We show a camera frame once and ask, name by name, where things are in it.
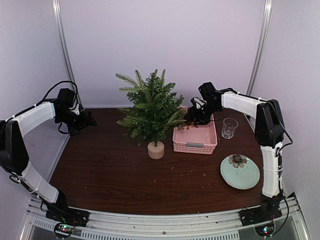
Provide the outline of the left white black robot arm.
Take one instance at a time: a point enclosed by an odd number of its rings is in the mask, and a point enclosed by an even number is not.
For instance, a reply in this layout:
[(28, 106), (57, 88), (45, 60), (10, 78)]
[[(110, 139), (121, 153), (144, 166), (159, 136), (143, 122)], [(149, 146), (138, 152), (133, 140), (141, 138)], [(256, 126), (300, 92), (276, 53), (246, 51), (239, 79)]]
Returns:
[(30, 159), (31, 135), (47, 122), (66, 125), (60, 134), (77, 136), (97, 123), (90, 111), (76, 100), (76, 92), (61, 88), (57, 97), (45, 96), (35, 105), (0, 122), (0, 165), (31, 194), (38, 196), (61, 222), (72, 218), (65, 194), (52, 186)]

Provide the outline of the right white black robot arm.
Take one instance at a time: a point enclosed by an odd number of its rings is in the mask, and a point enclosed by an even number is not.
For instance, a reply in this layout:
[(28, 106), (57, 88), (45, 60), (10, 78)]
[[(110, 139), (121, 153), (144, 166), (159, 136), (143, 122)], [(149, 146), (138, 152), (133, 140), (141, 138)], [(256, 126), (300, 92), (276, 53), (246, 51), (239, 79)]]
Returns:
[(215, 112), (232, 109), (255, 119), (254, 134), (263, 159), (263, 187), (260, 206), (256, 210), (259, 220), (266, 221), (279, 209), (282, 194), (282, 149), (284, 121), (279, 102), (263, 100), (242, 94), (232, 88), (217, 90), (211, 82), (198, 88), (201, 97), (193, 97), (187, 111), (187, 122), (206, 125)]

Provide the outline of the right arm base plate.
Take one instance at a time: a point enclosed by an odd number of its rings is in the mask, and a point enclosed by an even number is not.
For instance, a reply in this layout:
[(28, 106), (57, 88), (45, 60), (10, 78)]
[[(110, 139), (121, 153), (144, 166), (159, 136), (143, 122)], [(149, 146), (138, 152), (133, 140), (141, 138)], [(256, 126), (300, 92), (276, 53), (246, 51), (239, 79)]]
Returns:
[(262, 203), (260, 206), (246, 208), (239, 211), (242, 226), (255, 225), (271, 221), (282, 216), (279, 204)]

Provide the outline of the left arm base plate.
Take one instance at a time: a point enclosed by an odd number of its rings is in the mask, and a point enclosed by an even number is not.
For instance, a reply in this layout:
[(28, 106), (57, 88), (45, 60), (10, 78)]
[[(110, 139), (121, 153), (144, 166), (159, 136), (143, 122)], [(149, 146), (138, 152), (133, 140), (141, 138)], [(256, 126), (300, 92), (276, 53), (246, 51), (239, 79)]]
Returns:
[(45, 203), (45, 205), (47, 207), (45, 214), (46, 218), (75, 227), (87, 226), (90, 216), (88, 211), (69, 207), (67, 210), (61, 210), (55, 205), (49, 203)]

